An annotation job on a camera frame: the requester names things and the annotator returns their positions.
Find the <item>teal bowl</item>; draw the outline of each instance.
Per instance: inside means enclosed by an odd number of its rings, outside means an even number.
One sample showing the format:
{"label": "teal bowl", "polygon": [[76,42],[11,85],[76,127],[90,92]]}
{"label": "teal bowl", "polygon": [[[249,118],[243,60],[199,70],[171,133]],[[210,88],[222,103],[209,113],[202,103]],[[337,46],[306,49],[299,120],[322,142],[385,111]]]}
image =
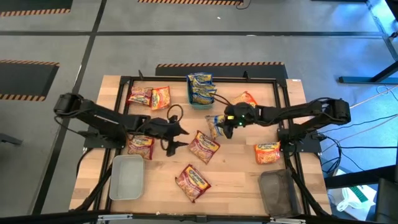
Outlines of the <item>teal bowl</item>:
{"label": "teal bowl", "polygon": [[213,100],[213,102],[211,103],[211,104],[209,104],[209,105],[201,105],[201,104],[199,104],[199,103],[194,103],[193,101],[192,101],[192,89],[191,89],[191,83],[190,83],[190,81],[189,81],[189,78],[187,77],[187,93],[188,93],[188,102],[189,102],[189,104],[192,106],[192,108],[194,109],[194,110],[208,110],[208,109],[211,109],[212,107],[213,107],[213,104],[214,104],[214,100]]}

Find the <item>orange noodle package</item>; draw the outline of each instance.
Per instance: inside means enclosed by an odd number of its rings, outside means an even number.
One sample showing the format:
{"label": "orange noodle package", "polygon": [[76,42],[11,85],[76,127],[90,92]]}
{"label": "orange noodle package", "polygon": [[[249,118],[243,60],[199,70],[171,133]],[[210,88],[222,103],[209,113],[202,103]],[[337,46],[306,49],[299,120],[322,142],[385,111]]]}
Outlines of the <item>orange noodle package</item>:
{"label": "orange noodle package", "polygon": [[250,104],[252,107],[256,107],[257,102],[253,98],[253,96],[250,95],[247,91],[244,91],[242,94],[237,96],[235,99],[231,100],[231,104],[235,105],[237,103],[245,102]]}
{"label": "orange noodle package", "polygon": [[195,200],[211,187],[209,182],[191,164],[181,172],[179,177],[175,178],[175,183],[192,203],[195,203]]}
{"label": "orange noodle package", "polygon": [[168,108],[171,104],[170,87],[154,88],[152,90],[152,110]]}
{"label": "orange noodle package", "polygon": [[128,154],[140,155],[144,159],[152,160],[155,139],[147,136],[134,136],[129,141]]}
{"label": "orange noodle package", "polygon": [[280,158],[280,142],[257,144],[254,146],[256,162],[258,164],[268,164],[276,162]]}
{"label": "orange noodle package", "polygon": [[191,144],[188,145],[188,148],[194,155],[207,164],[214,153],[220,148],[220,145],[198,131]]}
{"label": "orange noodle package", "polygon": [[129,101],[150,106],[151,97],[152,87],[132,87]]}

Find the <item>wooden tabletop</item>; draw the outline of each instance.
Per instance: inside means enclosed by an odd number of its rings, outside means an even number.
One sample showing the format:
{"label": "wooden tabletop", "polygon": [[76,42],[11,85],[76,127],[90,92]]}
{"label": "wooden tabletop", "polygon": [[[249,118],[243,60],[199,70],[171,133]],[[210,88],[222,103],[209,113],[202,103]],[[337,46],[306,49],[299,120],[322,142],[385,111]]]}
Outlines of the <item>wooden tabletop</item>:
{"label": "wooden tabletop", "polygon": [[[114,108],[120,76],[104,76],[97,104],[109,109]],[[184,110],[181,126],[189,135],[177,137],[178,141],[190,143],[197,130],[210,135],[205,120],[206,115],[223,114],[225,105],[215,103],[210,110],[195,111],[187,101],[187,86],[184,82],[134,82],[134,86],[170,86],[172,104],[180,104]],[[233,99],[243,91],[248,91],[259,105],[275,106],[274,92],[271,84],[262,83],[215,83],[217,94]],[[300,80],[287,80],[291,105],[305,102]],[[148,114],[155,117],[166,117],[167,110],[152,111],[138,104],[131,104],[130,114]],[[180,114],[174,108],[171,114]],[[308,118],[295,119],[302,123]],[[264,171],[285,169],[283,158],[273,164],[258,165],[254,158],[254,144],[277,140],[277,125],[261,127],[257,125],[234,130],[232,139],[219,137],[221,144],[210,162],[206,165],[193,155],[186,147],[177,149],[176,155],[167,157],[155,141],[151,161],[145,161],[144,193],[137,200],[113,201],[112,212],[127,213],[176,213],[206,215],[256,215],[268,216],[262,204],[257,179]],[[104,149],[92,150],[81,162],[70,208],[79,206],[98,182],[103,161]],[[315,200],[327,212],[331,212],[323,181],[319,159],[310,153],[300,153],[305,183]],[[191,203],[174,181],[181,171],[192,164],[212,185],[196,203]],[[104,208],[108,185],[104,187],[100,208]]]}

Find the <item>desk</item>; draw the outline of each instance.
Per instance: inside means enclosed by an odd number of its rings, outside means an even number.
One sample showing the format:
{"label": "desk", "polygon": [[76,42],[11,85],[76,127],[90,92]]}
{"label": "desk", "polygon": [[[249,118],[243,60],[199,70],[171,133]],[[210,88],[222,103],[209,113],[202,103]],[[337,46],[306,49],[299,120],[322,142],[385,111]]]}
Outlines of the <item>desk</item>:
{"label": "desk", "polygon": [[[113,109],[119,88],[120,76],[104,76],[97,104]],[[244,90],[249,90],[259,104],[275,105],[272,87],[257,83],[215,83],[219,94],[232,98]],[[139,86],[164,86],[164,82],[134,82]],[[209,134],[208,126],[203,118],[206,114],[222,114],[223,105],[215,104],[211,111],[199,111],[193,114],[187,104],[186,83],[168,82],[172,94],[172,103],[179,103],[184,108],[184,117],[181,125],[190,135],[179,136],[177,140],[190,142],[196,134],[196,129]],[[302,83],[300,80],[287,80],[290,102],[292,105],[305,102]],[[122,102],[126,100],[126,88]],[[135,114],[150,114],[151,116],[164,117],[166,110],[150,111],[145,106],[133,104],[130,111]],[[296,119],[296,123],[305,121],[306,118]],[[276,140],[277,126],[262,128],[250,126],[245,129],[236,129],[234,137],[230,140],[217,139],[221,144],[219,151],[213,156],[208,165],[196,158],[186,148],[177,149],[175,156],[166,157],[160,150],[159,141],[154,146],[152,161],[146,161],[146,174],[144,195],[134,201],[113,201],[112,212],[125,213],[177,213],[177,214],[207,214],[207,215],[255,215],[267,216],[261,201],[257,178],[261,172],[274,169],[284,169],[283,159],[275,164],[259,166],[254,160],[253,144]],[[323,181],[320,162],[313,154],[301,153],[302,167],[305,183],[324,210],[330,212],[329,201]],[[79,206],[93,190],[100,176],[103,163],[104,149],[92,150],[81,162],[75,188],[70,203],[70,208]],[[188,164],[193,164],[212,184],[196,204],[190,203],[183,192],[174,182],[174,177],[179,175]],[[104,209],[108,193],[108,184],[105,185],[99,208]]]}

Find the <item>gray floor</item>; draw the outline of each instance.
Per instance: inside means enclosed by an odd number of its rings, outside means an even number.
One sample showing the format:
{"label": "gray floor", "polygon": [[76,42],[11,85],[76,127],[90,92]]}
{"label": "gray floor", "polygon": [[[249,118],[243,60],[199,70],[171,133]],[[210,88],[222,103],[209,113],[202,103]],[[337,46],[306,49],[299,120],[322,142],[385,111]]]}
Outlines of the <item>gray floor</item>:
{"label": "gray floor", "polygon": [[[249,9],[237,11],[226,6],[138,4],[130,0],[112,0],[106,5],[99,29],[378,31],[363,3],[252,1]],[[91,30],[99,4],[100,1],[94,0],[74,1],[70,14],[44,16],[47,19],[41,16],[2,18],[0,30]],[[385,3],[373,4],[382,7]],[[383,24],[388,24],[388,19],[383,20]],[[53,121],[52,108],[59,94],[72,89],[87,40],[87,37],[0,36],[0,58],[61,63],[49,96],[43,103],[0,101],[1,132],[24,140],[21,147],[0,144],[2,217],[30,212],[58,129]],[[97,37],[80,94],[95,100],[103,75],[137,75],[138,69],[144,75],[154,75],[158,63],[252,61],[285,62],[289,78],[302,79],[307,100],[330,96],[343,98],[353,105],[375,95],[377,86],[341,85],[336,79],[342,75],[373,76],[394,60],[379,37]],[[352,123],[388,116],[396,113],[397,109],[398,102],[391,94],[380,96],[352,109]],[[341,144],[395,146],[397,121],[392,120]],[[342,129],[329,135],[341,139],[372,125]],[[72,121],[71,128],[85,129],[86,125]],[[43,212],[68,209],[82,144],[83,138],[67,133]],[[328,141],[322,142],[324,148],[329,144]],[[347,149],[345,152],[363,169],[395,163],[395,150]],[[325,159],[335,156],[335,148],[323,155]],[[359,170],[346,158],[343,158],[341,166]]]}

